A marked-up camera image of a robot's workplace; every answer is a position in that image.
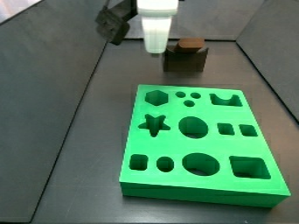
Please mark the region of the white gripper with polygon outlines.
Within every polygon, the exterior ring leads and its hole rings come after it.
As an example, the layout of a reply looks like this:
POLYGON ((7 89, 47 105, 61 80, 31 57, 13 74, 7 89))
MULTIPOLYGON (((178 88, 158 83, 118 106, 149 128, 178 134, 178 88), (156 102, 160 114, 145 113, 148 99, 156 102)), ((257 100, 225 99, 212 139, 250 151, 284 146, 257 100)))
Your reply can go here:
POLYGON ((178 0, 136 0, 144 31, 144 48, 149 53, 162 53, 165 50, 177 7, 178 0))

